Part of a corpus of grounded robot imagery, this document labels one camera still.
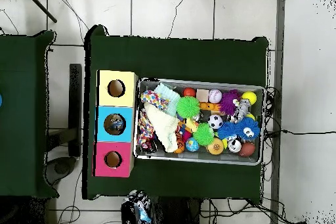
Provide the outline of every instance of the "toy bin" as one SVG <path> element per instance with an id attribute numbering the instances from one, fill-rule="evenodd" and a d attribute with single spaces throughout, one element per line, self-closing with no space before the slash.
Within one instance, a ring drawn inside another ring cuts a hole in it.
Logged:
<path id="1" fill-rule="evenodd" d="M 185 150 L 180 154 L 165 152 L 160 143 L 157 143 L 157 152 L 152 154 L 143 154 L 140 151 L 140 146 L 137 145 L 137 137 L 139 134 L 138 128 L 138 116 L 139 110 L 143 108 L 144 104 L 139 101 L 136 107 L 136 118 L 135 118 L 135 134 L 134 134 L 134 154 L 138 158 L 143 159 L 158 159 L 158 160 L 177 160 L 181 162 L 205 162 L 205 163 L 218 163 L 218 164 L 237 164 L 245 166 L 255 166 L 259 164 L 263 158 L 263 139 L 264 139 L 264 109 L 266 104 L 266 91 L 261 86 L 252 85 L 232 85 L 224 83 L 207 83 L 207 82 L 196 82 L 196 81 L 181 81 L 181 80 L 167 80 L 167 79 L 156 79 L 155 81 L 142 78 L 138 81 L 138 94 L 137 97 L 140 98 L 141 93 L 145 90 L 154 90 L 159 83 L 163 83 L 169 88 L 176 91 L 180 96 L 183 94 L 184 88 L 191 87 L 194 89 L 219 89 L 222 93 L 228 92 L 229 90 L 237 89 L 240 93 L 246 91 L 252 91 L 257 96 L 257 101 L 250 107 L 250 113 L 254 115 L 256 121 L 259 123 L 261 128 L 261 134 L 257 139 L 252 141 L 255 144 L 255 151 L 250 157 L 241 157 L 237 154 L 231 153 L 228 149 L 224 150 L 219 155 L 212 155 L 208 153 L 204 146 L 201 146 L 197 152 L 189 152 Z M 202 110 L 204 115 L 203 122 L 207 122 L 207 119 L 211 115 L 211 111 Z"/>

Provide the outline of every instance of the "brown ball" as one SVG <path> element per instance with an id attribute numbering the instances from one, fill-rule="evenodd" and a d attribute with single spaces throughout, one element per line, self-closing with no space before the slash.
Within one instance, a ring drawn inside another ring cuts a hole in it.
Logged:
<path id="1" fill-rule="evenodd" d="M 174 151 L 175 154 L 180 154 L 181 152 L 184 151 L 185 144 L 182 141 L 182 139 L 177 139 L 177 150 Z"/>
<path id="2" fill-rule="evenodd" d="M 244 158 L 252 155 L 255 152 L 255 145 L 250 142 L 246 142 L 242 144 L 241 150 L 238 152 L 238 156 L 242 156 Z"/>

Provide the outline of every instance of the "yellow ball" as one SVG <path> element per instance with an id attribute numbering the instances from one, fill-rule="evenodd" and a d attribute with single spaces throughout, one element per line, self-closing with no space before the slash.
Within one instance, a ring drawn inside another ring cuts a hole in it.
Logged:
<path id="1" fill-rule="evenodd" d="M 247 113 L 246 117 L 252 118 L 253 120 L 255 120 L 254 115 L 252 115 L 251 113 Z"/>
<path id="2" fill-rule="evenodd" d="M 248 99 L 249 102 L 251 103 L 251 105 L 254 105 L 255 102 L 257 101 L 257 96 L 256 94 L 254 94 L 254 92 L 251 92 L 251 91 L 248 91 L 248 92 L 245 92 L 242 96 L 241 96 L 242 99 Z"/>

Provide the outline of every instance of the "soccer ball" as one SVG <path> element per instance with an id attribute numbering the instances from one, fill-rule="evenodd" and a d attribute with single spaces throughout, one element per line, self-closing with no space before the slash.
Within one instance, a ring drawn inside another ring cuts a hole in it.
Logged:
<path id="1" fill-rule="evenodd" d="M 212 129 L 218 129 L 222 126 L 223 120 L 219 115 L 211 115 L 209 119 L 207 119 L 207 123 Z"/>

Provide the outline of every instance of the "green table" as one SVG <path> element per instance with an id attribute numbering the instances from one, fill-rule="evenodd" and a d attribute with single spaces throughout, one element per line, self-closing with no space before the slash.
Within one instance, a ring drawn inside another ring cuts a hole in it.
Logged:
<path id="1" fill-rule="evenodd" d="M 140 78 L 265 86 L 267 39 L 154 39 L 106 36 L 105 32 L 104 26 L 94 26 L 85 37 L 83 197 L 123 196 L 142 189 L 155 196 L 249 198 L 259 203 L 260 164 L 136 159 L 129 178 L 93 177 L 92 153 L 97 70 L 131 71 Z"/>
<path id="2" fill-rule="evenodd" d="M 0 195 L 58 197 L 43 176 L 46 49 L 54 32 L 0 35 Z"/>

